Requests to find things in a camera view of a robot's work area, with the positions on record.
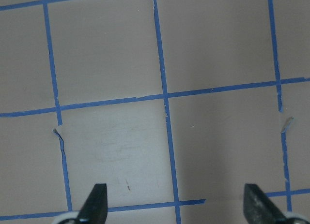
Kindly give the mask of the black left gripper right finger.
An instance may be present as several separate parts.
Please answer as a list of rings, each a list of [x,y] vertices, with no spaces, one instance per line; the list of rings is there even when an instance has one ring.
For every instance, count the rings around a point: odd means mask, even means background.
[[[244,217],[248,224],[285,224],[287,218],[257,184],[244,186]]]

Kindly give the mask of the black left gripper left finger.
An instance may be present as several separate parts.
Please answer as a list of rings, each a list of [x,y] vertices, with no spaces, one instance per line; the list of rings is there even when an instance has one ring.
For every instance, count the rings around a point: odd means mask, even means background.
[[[107,185],[95,184],[76,219],[78,224],[104,224],[108,215]]]

